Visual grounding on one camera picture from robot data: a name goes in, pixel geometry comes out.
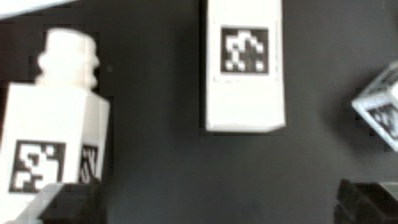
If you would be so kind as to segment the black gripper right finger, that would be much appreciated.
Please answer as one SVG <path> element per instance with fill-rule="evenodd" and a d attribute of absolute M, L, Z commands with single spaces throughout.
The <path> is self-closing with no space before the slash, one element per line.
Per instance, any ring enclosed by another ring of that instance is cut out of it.
<path fill-rule="evenodd" d="M 341 180 L 334 224 L 398 224 L 398 182 Z"/>

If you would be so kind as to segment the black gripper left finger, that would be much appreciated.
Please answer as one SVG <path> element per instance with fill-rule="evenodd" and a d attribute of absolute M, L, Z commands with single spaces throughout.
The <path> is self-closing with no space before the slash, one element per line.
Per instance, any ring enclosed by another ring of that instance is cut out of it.
<path fill-rule="evenodd" d="M 47 184 L 5 224 L 106 224 L 101 183 Z"/>

